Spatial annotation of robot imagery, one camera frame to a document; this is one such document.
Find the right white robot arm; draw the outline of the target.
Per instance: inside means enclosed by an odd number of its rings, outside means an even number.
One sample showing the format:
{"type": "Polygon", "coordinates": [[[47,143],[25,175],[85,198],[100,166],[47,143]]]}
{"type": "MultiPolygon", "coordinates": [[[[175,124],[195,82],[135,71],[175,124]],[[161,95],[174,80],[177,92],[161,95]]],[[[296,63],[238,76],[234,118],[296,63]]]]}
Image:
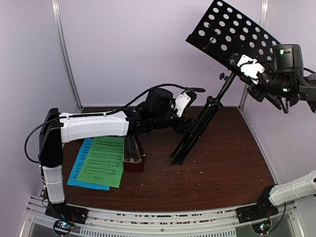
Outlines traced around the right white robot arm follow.
{"type": "Polygon", "coordinates": [[[299,45],[271,50],[266,62],[242,56],[238,63],[251,83],[245,116],[277,180],[254,205],[258,218],[316,192],[316,75],[304,75],[299,45]]]}

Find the black music stand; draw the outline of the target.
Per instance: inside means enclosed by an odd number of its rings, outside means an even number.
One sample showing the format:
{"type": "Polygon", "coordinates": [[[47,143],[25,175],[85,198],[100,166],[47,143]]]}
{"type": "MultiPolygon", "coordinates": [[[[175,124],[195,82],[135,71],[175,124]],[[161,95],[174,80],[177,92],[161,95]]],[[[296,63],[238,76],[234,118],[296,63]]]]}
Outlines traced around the black music stand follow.
{"type": "Polygon", "coordinates": [[[273,46],[279,44],[271,34],[223,0],[214,0],[201,20],[187,37],[186,42],[210,56],[230,71],[220,78],[225,82],[216,97],[208,96],[196,119],[197,126],[183,137],[170,155],[172,164],[182,164],[194,145],[200,139],[216,113],[223,107],[221,99],[235,77],[243,76],[230,65],[232,53],[240,53],[257,59],[265,69],[273,66],[273,46]]]}

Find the left aluminium corner post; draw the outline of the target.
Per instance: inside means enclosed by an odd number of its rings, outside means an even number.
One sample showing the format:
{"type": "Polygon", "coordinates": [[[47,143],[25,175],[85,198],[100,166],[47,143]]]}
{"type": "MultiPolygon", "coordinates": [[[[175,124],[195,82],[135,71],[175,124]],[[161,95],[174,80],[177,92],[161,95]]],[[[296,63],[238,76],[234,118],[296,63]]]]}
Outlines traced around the left aluminium corner post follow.
{"type": "Polygon", "coordinates": [[[57,34],[58,34],[58,38],[60,42],[62,58],[63,58],[64,67],[66,71],[66,76],[70,84],[70,88],[74,96],[77,108],[80,111],[83,108],[83,106],[79,97],[79,92],[78,92],[76,82],[74,79],[71,62],[70,62],[70,58],[69,58],[69,54],[67,50],[67,44],[66,44],[63,23],[62,23],[62,16],[61,16],[61,11],[60,11],[60,1],[52,0],[51,3],[52,3],[52,11],[53,11],[55,24],[56,24],[57,34]]]}

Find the blue sheet music page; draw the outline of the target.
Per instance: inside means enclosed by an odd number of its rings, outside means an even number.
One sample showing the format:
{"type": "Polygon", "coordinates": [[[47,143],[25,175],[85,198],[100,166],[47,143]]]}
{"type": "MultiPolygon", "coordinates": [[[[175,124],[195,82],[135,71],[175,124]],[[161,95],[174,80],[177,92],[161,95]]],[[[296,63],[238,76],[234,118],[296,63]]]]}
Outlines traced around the blue sheet music page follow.
{"type": "Polygon", "coordinates": [[[77,177],[81,171],[81,168],[83,166],[83,163],[88,155],[88,152],[90,151],[90,148],[92,146],[92,142],[93,142],[92,138],[85,138],[85,140],[83,141],[83,144],[79,150],[79,153],[78,153],[77,158],[75,160],[75,163],[73,165],[72,171],[71,171],[70,176],[68,178],[67,185],[74,186],[74,187],[80,187],[80,188],[109,191],[110,190],[109,186],[87,183],[87,182],[79,181],[77,179],[77,177]]]}

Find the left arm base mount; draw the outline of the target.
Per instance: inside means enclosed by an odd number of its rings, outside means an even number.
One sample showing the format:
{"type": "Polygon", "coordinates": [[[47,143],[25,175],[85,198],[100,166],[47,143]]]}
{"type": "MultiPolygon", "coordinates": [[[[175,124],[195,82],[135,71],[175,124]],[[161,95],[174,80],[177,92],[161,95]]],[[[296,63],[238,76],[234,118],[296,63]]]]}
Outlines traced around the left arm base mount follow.
{"type": "Polygon", "coordinates": [[[53,231],[59,236],[65,236],[73,230],[76,224],[85,224],[88,210],[81,207],[66,206],[64,213],[62,213],[53,207],[47,207],[45,215],[56,219],[53,223],[53,231]]]}

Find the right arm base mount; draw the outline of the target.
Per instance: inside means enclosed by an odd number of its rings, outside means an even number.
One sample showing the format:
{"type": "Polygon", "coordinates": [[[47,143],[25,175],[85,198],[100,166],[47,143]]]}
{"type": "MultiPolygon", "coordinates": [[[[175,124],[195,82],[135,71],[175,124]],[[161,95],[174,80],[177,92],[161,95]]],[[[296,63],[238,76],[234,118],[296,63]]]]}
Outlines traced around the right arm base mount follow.
{"type": "Polygon", "coordinates": [[[236,214],[240,224],[250,223],[256,234],[266,235],[272,229],[271,217],[278,214],[278,208],[255,204],[237,208],[236,214]]]}

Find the brown wooden metronome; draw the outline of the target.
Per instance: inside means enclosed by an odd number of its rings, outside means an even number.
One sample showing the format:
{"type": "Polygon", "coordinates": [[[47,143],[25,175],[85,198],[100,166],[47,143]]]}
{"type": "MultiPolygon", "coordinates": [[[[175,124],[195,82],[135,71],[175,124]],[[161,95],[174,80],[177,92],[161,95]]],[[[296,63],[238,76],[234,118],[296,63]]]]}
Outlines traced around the brown wooden metronome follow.
{"type": "Polygon", "coordinates": [[[145,157],[146,155],[138,136],[126,136],[124,138],[124,171],[134,173],[143,172],[145,157]]]}

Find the green sheet music page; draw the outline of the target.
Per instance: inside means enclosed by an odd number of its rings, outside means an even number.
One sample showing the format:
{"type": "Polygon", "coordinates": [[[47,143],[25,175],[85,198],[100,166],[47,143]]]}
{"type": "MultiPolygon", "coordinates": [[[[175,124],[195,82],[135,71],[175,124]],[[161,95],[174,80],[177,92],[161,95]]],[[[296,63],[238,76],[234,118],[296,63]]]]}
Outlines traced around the green sheet music page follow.
{"type": "Polygon", "coordinates": [[[119,188],[123,174],[124,139],[95,137],[77,180],[119,188]]]}

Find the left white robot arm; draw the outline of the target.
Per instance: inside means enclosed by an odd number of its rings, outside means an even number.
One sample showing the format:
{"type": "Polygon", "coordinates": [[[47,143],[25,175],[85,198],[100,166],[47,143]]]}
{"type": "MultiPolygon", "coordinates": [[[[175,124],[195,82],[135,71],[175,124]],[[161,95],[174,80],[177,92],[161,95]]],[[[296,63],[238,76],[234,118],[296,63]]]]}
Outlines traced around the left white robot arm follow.
{"type": "Polygon", "coordinates": [[[196,100],[197,93],[205,92],[205,89],[182,89],[183,92],[174,98],[165,84],[154,86],[142,92],[147,97],[139,105],[133,107],[127,103],[109,112],[70,114],[61,113],[58,108],[50,109],[44,123],[36,127],[40,131],[36,162],[44,175],[52,212],[60,219],[71,215],[63,189],[64,143],[100,136],[138,136],[169,127],[178,134],[185,134],[191,128],[192,120],[185,118],[183,113],[196,100]]]}

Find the aluminium front rail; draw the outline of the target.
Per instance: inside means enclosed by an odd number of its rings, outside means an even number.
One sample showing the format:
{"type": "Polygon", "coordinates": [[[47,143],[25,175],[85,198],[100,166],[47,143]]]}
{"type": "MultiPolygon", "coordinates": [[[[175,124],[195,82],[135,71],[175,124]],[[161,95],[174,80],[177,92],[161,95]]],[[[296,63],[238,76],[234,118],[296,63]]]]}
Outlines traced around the aluminium front rail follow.
{"type": "Polygon", "coordinates": [[[59,218],[47,216],[47,201],[31,196],[22,216],[20,237],[304,237],[294,203],[279,213],[240,222],[237,207],[183,212],[132,212],[88,208],[85,223],[62,230],[59,218]]]}

